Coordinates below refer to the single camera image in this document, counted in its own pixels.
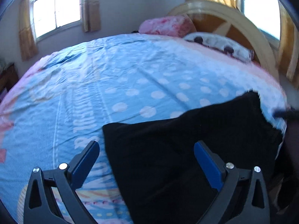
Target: black cloth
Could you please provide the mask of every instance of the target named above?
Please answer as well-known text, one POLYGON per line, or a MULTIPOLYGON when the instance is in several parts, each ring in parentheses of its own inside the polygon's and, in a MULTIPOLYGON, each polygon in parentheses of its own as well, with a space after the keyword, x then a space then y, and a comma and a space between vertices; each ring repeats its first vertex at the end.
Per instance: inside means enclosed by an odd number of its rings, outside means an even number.
POLYGON ((257 93, 187 111, 176 119, 103 126, 106 152, 135 224, 194 224, 215 198, 194 154, 203 140, 224 162, 260 166, 269 180, 282 134, 257 93))

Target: pink pillow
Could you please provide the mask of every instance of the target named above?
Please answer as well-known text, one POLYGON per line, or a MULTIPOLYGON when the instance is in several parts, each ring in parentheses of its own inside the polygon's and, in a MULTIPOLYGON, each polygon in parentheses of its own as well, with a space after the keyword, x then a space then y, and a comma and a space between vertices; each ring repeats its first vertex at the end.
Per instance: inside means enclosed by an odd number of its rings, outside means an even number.
POLYGON ((141 34, 168 35, 180 38, 192 32, 196 32, 196 28, 187 15, 149 19, 144 21, 139 28, 141 34))

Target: wrinkled bedsheet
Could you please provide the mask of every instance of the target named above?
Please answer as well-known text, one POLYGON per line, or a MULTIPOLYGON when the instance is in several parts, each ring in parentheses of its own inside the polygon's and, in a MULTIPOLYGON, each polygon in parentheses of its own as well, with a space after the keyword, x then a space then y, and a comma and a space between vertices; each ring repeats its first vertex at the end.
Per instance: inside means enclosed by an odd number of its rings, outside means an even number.
MULTIPOLYGON (((98 223, 132 223, 109 165, 102 126, 178 117, 253 89, 271 124, 285 108, 280 85, 263 69, 180 38, 117 35, 82 43, 38 61, 0 104, 0 198, 23 222, 33 167, 57 168, 91 141, 101 152, 77 194, 98 223)), ((65 219, 71 222, 54 189, 65 219)))

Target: bedroom wall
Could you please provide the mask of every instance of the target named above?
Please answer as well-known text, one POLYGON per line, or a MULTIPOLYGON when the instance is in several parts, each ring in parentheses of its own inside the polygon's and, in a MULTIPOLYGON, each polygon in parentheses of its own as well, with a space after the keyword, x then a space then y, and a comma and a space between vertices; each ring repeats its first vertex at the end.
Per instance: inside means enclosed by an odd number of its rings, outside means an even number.
POLYGON ((0 56, 14 62, 21 77, 40 58, 85 41, 137 30, 146 19, 165 16, 184 0, 100 0, 102 29, 84 33, 75 26, 38 41, 38 55, 28 61, 21 60, 19 49, 19 4, 15 0, 0 21, 0 56))

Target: wooden nightstand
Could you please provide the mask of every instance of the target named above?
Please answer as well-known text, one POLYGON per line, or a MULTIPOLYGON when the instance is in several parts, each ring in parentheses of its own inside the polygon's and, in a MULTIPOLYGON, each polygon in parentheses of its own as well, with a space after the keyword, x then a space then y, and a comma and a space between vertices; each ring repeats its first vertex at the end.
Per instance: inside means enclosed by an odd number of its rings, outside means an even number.
POLYGON ((14 64, 10 65, 0 74, 0 92, 5 88, 9 91, 19 81, 14 64))

